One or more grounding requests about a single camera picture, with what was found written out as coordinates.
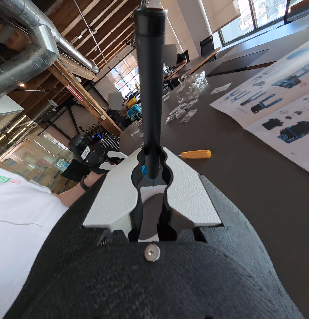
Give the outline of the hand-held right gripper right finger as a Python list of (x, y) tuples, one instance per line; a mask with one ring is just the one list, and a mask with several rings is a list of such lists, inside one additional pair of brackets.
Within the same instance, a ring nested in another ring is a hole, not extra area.
[(161, 147), (160, 165), (166, 183), (157, 223), (160, 241), (175, 241), (183, 230), (222, 224), (197, 171), (166, 147)]

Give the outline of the blue metal servo bracket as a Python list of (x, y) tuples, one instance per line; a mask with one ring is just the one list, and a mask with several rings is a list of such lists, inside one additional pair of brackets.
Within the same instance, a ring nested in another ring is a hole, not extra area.
[[(160, 173), (160, 169), (161, 169), (161, 165), (159, 165), (159, 167), (158, 167), (158, 175), (157, 175), (157, 177), (159, 177), (159, 173)], [(142, 174), (143, 174), (143, 178), (144, 179), (146, 179), (146, 180), (151, 180), (151, 178), (149, 178), (149, 176), (148, 176), (148, 171), (147, 171), (147, 167), (146, 166), (142, 166)]]

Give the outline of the orange handled screwdriver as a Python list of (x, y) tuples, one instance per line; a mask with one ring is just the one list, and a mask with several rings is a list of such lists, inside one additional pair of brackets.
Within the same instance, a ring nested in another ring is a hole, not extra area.
[(182, 152), (181, 154), (176, 155), (182, 159), (209, 159), (212, 156), (210, 150), (196, 150), (196, 151), (187, 151)]

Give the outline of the black electric screwdriver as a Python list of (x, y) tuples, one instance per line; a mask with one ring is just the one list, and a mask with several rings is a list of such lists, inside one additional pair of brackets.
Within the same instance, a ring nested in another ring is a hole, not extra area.
[(148, 177), (155, 180), (159, 175), (161, 154), (161, 60), (166, 12), (163, 9), (143, 7), (135, 10), (133, 16), (141, 89), (145, 164)]

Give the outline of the dark grey desk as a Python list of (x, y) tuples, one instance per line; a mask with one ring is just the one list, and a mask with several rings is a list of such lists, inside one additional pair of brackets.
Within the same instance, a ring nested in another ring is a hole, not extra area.
[(209, 149), (210, 159), (187, 160), (244, 214), (256, 230), (284, 288), (309, 318), (309, 173), (244, 130), (210, 103), (210, 94), (231, 82), (238, 86), (264, 68), (214, 76), (187, 123), (165, 123), (178, 106), (176, 91), (163, 102), (161, 144), (175, 154)]

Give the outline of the black desk mat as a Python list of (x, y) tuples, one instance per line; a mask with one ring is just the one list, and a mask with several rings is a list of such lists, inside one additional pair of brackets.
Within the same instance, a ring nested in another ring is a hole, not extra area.
[(232, 60), (225, 61), (221, 63), (219, 66), (217, 66), (215, 69), (213, 69), (209, 74), (206, 75), (206, 78), (218, 76), (218, 75), (224, 75), (229, 73), (235, 73), (239, 71), (246, 70), (247, 67), (260, 58), (263, 54), (265, 54), (268, 51), (261, 50), (252, 54), (248, 54), (242, 57), (238, 57)]

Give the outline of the wooden support column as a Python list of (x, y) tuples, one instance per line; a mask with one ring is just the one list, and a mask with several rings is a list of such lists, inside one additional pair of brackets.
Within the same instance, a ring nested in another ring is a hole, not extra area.
[(71, 84), (84, 98), (81, 103), (85, 109), (98, 121), (99, 124), (109, 133), (120, 137), (122, 130), (108, 116), (95, 99), (84, 89), (77, 81), (73, 74), (65, 67), (65, 65), (57, 59), (49, 68), (49, 71), (64, 85)]

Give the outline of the person in white shirt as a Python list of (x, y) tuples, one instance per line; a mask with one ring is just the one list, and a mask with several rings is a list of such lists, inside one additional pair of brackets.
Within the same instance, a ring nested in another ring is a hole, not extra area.
[(68, 210), (45, 186), (0, 168), (0, 318), (23, 288), (47, 236)]

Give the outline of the crumpled clear plastic wrap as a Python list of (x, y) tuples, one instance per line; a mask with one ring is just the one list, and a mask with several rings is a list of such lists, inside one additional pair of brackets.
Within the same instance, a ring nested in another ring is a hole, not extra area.
[(197, 98), (208, 86), (204, 70), (196, 74), (182, 75), (178, 81), (180, 86), (177, 90), (177, 102), (181, 104)]

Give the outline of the long wooden office table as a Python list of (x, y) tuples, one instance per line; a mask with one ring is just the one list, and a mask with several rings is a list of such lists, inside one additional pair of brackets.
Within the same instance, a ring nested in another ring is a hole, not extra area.
[(221, 47), (218, 47), (208, 53), (205, 56), (200, 56), (198, 58), (193, 59), (192, 61), (188, 62), (180, 66), (175, 72), (173, 72), (170, 76), (164, 77), (165, 81), (173, 80), (180, 78), (184, 74), (193, 74), (196, 70), (198, 70), (201, 66), (203, 66), (206, 62), (208, 62), (212, 57), (214, 57), (219, 51)]

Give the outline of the assembly instruction booklet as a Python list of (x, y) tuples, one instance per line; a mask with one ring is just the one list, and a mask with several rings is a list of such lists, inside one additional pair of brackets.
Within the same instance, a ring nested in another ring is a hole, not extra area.
[(309, 41), (210, 106), (309, 173)]

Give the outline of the black office chair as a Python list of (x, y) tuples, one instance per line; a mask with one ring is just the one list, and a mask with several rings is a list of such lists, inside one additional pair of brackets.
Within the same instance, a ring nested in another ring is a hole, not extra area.
[(206, 39), (200, 41), (201, 56), (211, 54), (214, 50), (213, 35), (210, 35)]

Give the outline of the large glass window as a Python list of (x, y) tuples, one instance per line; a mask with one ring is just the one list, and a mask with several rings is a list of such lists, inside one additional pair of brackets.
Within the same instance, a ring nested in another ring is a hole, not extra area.
[(239, 0), (238, 6), (239, 17), (218, 31), (223, 47), (309, 14), (306, 0)]

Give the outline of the red wall sign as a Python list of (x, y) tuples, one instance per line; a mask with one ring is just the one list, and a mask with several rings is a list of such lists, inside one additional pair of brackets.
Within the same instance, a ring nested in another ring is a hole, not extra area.
[(81, 94), (79, 92), (77, 92), (77, 90), (75, 88), (73, 88), (73, 86), (71, 84), (67, 84), (65, 86), (65, 88), (67, 90), (69, 90), (69, 92), (79, 101), (79, 102), (83, 102), (84, 98), (81, 96)]

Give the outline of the silver ventilation duct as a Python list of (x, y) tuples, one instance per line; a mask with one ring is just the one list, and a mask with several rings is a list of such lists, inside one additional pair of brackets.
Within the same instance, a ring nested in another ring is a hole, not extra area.
[(71, 45), (32, 1), (0, 1), (0, 10), (23, 24), (31, 40), (27, 48), (0, 66), (0, 99), (48, 69), (60, 57), (58, 47), (95, 74), (99, 72), (97, 65)]

